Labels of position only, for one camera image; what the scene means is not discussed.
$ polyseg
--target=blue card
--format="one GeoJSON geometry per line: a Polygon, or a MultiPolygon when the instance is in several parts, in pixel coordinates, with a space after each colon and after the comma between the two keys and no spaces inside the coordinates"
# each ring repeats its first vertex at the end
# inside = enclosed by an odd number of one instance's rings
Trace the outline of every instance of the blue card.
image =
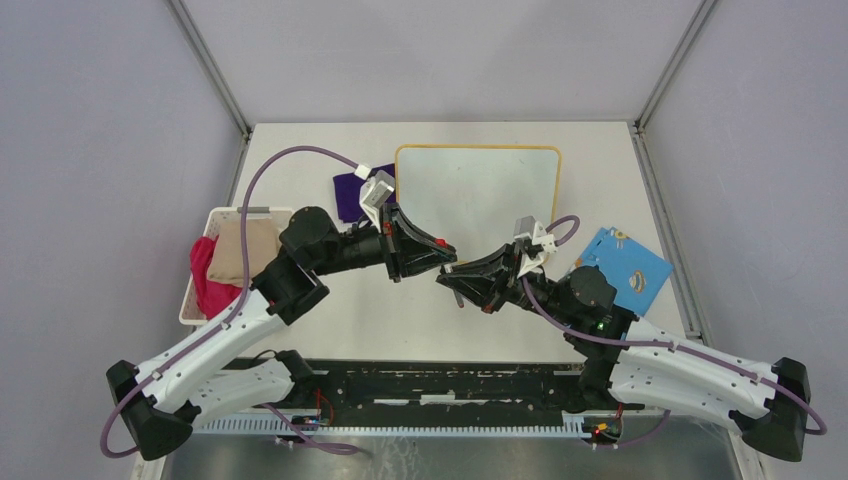
{"type": "Polygon", "coordinates": [[[602,228],[574,263],[597,266],[618,290],[615,304],[645,316],[672,266],[624,232],[602,228]]]}

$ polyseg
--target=whiteboard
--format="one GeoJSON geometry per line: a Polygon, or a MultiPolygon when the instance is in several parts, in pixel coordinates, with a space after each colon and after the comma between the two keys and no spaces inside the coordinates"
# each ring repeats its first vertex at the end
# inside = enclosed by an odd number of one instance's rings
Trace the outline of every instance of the whiteboard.
{"type": "Polygon", "coordinates": [[[404,145],[395,155],[397,199],[467,262],[511,242],[519,218],[553,220],[561,165],[556,147],[404,145]]]}

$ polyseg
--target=metal floor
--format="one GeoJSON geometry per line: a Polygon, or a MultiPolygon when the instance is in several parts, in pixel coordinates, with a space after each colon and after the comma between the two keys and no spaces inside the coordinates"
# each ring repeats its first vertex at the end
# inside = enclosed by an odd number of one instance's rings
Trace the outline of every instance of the metal floor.
{"type": "MultiPolygon", "coordinates": [[[[653,417],[626,418],[625,439],[653,417]]],[[[574,439],[321,437],[368,454],[341,457],[275,446],[269,437],[194,435],[173,454],[163,479],[654,479],[741,478],[726,431],[672,418],[654,439],[620,451],[593,452],[574,439]]]]}

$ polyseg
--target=pink cloth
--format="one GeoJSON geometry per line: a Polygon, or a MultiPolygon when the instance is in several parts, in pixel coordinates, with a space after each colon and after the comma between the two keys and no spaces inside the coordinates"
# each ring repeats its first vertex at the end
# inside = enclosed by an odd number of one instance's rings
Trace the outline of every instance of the pink cloth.
{"type": "Polygon", "coordinates": [[[200,237],[194,242],[189,254],[197,307],[206,315],[206,318],[213,318],[221,313],[241,292],[240,287],[206,280],[206,270],[212,263],[212,254],[215,253],[217,242],[209,237],[200,237]]]}

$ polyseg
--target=red wire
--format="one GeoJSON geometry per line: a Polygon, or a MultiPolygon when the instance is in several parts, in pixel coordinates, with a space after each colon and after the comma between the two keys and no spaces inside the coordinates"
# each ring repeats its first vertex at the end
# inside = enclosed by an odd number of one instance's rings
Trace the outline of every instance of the red wire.
{"type": "Polygon", "coordinates": [[[330,406],[330,421],[327,423],[327,426],[329,427],[330,425],[333,424],[333,419],[336,418],[336,412],[335,412],[335,410],[333,410],[333,404],[330,403],[329,400],[327,400],[327,397],[325,397],[324,395],[321,395],[321,391],[319,390],[318,391],[318,401],[320,402],[321,400],[324,400],[325,402],[327,402],[327,405],[330,406]]]}

